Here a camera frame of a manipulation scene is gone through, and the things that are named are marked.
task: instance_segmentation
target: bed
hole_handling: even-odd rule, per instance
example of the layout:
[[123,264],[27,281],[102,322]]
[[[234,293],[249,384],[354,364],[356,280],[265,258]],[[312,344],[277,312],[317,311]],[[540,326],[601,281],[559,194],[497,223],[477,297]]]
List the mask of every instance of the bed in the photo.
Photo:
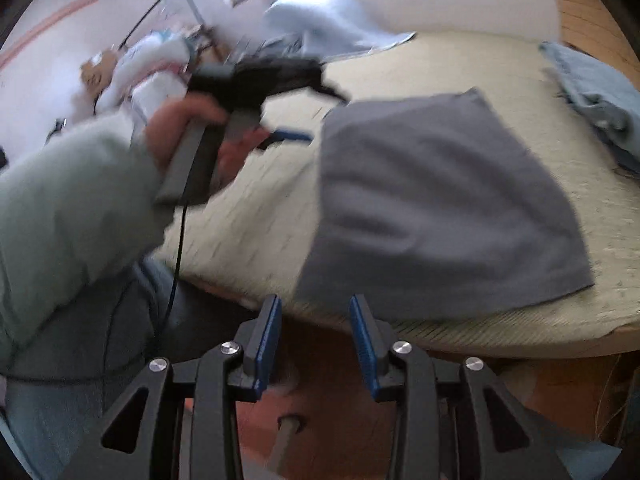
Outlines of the bed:
[[[569,197],[595,286],[548,304],[469,320],[395,322],[428,349],[509,358],[579,357],[640,348],[640,187],[619,171],[589,125],[559,96],[535,43],[471,32],[418,34],[386,52],[332,63],[328,80],[353,99],[404,98],[478,87]],[[181,275],[256,306],[283,299],[289,316],[337,330],[345,317],[297,302],[296,280],[318,226],[318,146],[332,102],[308,92],[270,100],[273,126],[312,129],[310,146],[252,155],[238,179],[187,216]],[[179,225],[157,257],[174,264]]]

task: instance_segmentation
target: black gripper frame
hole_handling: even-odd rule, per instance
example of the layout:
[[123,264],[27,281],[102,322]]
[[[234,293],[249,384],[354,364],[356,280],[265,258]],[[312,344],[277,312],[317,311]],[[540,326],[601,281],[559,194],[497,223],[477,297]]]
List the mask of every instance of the black gripper frame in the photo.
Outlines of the black gripper frame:
[[270,296],[232,342],[193,361],[151,361],[88,434],[60,480],[177,480],[188,398],[194,399],[190,478],[242,480],[236,401],[262,396],[281,326],[282,305]]
[[351,328],[368,389],[398,414],[388,480],[571,480],[526,408],[481,360],[431,358],[398,341],[364,296]]

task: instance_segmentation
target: light blue towel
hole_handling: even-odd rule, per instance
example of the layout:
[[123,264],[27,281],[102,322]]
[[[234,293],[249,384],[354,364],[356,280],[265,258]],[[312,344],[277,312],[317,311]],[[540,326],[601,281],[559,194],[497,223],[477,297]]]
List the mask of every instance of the light blue towel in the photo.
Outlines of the light blue towel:
[[578,112],[640,160],[640,92],[615,68],[558,43],[542,43]]

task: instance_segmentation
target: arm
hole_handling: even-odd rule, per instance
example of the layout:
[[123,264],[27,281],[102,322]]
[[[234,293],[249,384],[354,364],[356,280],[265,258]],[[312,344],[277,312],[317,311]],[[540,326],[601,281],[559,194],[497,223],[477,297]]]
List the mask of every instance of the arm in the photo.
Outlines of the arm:
[[[212,100],[188,96],[158,110],[133,141],[98,121],[0,174],[0,362],[85,286],[162,243],[173,211],[154,198],[195,116],[225,120]],[[246,157],[265,136],[251,132],[242,150],[223,145],[230,154],[221,147],[220,166],[236,168],[239,152]]]

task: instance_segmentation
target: black cable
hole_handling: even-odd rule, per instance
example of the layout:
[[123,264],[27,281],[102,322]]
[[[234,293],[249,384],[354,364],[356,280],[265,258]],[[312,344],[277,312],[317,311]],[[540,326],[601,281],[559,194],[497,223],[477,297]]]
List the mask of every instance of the black cable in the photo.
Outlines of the black cable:
[[127,44],[127,41],[129,40],[129,38],[133,35],[133,33],[136,31],[136,29],[140,26],[140,23],[145,21],[145,18],[151,13],[152,10],[154,10],[156,8],[156,6],[161,1],[162,0],[156,0],[156,2],[151,7],[148,8],[148,11],[144,13],[142,18],[140,18],[139,22],[136,23],[136,25],[131,29],[131,32],[129,34],[127,34],[127,37],[122,41],[122,43],[118,47],[118,50],[122,50],[122,48]]
[[116,319],[116,313],[118,311],[119,306],[124,302],[124,297],[126,295],[126,293],[129,291],[129,289],[131,288],[131,285],[133,285],[133,280],[131,280],[129,283],[127,283],[127,285],[125,285],[124,290],[122,291],[122,293],[120,294],[120,297],[118,298],[118,301],[116,302],[115,306],[113,307],[113,310],[111,311],[111,316],[109,318],[109,324],[107,326],[107,332],[104,336],[104,350],[102,351],[102,379],[101,379],[101,387],[102,387],[102,392],[100,394],[100,396],[102,397],[102,399],[100,400],[100,406],[101,406],[101,413],[102,415],[104,415],[104,411],[105,411],[105,407],[106,407],[106,386],[107,386],[107,381],[106,378],[104,377],[104,374],[107,372],[107,359],[109,358],[109,343],[111,342],[111,332],[113,330],[113,325],[115,323],[115,319]]
[[[178,241],[178,254],[175,259],[175,270],[174,270],[174,281],[171,286],[171,294],[169,295],[169,301],[167,302],[166,312],[164,313],[164,317],[162,318],[162,322],[160,323],[159,329],[156,331],[156,335],[154,336],[151,344],[147,346],[143,351],[134,355],[131,359],[125,362],[123,365],[117,366],[103,372],[99,375],[94,376],[85,376],[85,377],[29,377],[18,374],[12,374],[5,370],[0,369],[0,376],[3,376],[7,381],[14,381],[16,383],[26,383],[26,384],[39,384],[41,386],[79,386],[81,384],[90,384],[95,383],[96,381],[104,382],[106,379],[117,377],[125,370],[127,370],[132,364],[138,361],[140,358],[144,358],[146,355],[150,353],[150,351],[155,351],[158,348],[158,343],[162,332],[166,328],[169,317],[171,316],[171,311],[174,308],[174,300],[175,293],[178,288],[178,276],[180,273],[180,262],[182,260],[182,247],[184,245],[184,224],[186,222],[187,217],[187,208],[183,208],[182,210],[182,221],[180,224],[180,239]],[[108,327],[108,335],[111,332],[111,325],[113,324],[113,317],[116,314],[117,309],[114,308],[111,312],[111,319]],[[105,346],[108,345],[108,339],[105,340]]]

